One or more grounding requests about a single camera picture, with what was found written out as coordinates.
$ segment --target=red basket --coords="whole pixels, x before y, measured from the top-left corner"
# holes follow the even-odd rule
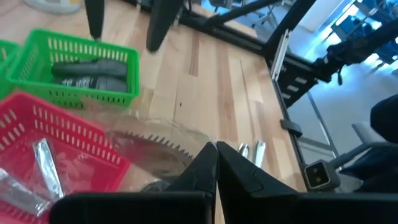
[[[35,163],[32,143],[49,140],[66,194],[112,192],[119,187],[129,162],[107,141],[104,131],[44,100],[17,92],[0,102],[0,167],[29,183]],[[0,201],[0,223],[46,223]]]

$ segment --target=circular saw blade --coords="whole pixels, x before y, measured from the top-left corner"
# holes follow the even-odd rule
[[[130,132],[112,131],[108,136],[116,150],[135,165],[168,182],[176,179],[191,164],[193,156],[159,136],[141,136]]]

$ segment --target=green basket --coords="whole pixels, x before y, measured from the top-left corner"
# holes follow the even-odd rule
[[[18,49],[18,44],[0,40],[0,100],[12,91],[12,83],[6,80],[6,75],[15,60]]]
[[[89,58],[112,58],[127,63],[128,93],[51,83],[54,62]],[[127,47],[36,29],[30,33],[7,79],[21,90],[63,108],[82,108],[82,96],[129,106],[139,94],[139,54]]]

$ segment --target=wooden table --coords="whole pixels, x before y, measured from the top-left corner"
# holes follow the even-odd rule
[[[211,15],[199,6],[196,12]],[[67,16],[39,12],[22,0],[0,0],[0,38],[23,43],[29,31],[46,27],[90,38],[85,11]],[[282,110],[264,58],[185,26],[172,28],[160,50],[146,48],[149,15],[121,1],[108,1],[103,41],[140,52],[141,95],[133,109],[143,116],[172,119],[234,148],[267,144],[262,168],[298,191],[305,191]],[[255,36],[254,30],[228,22]],[[217,219],[221,223],[222,213]]]

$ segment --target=plastic basket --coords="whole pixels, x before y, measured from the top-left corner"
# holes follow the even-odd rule
[[[129,93],[51,83],[51,66],[54,62],[79,58],[112,58],[127,63]],[[30,33],[7,78],[21,90],[64,108],[82,108],[82,96],[129,106],[139,94],[139,54],[127,47],[36,29]]]
[[[6,74],[16,57],[18,49],[18,44],[0,40],[0,100],[12,91],[12,84],[6,80]]]
[[[52,145],[57,172],[67,194],[113,192],[129,168],[129,161],[112,149],[104,131],[94,124],[23,92],[13,93],[0,102],[3,169],[29,183],[35,163],[31,143],[40,138],[48,139]],[[7,218],[30,224],[47,222],[46,215],[35,218],[0,202],[0,220]]]

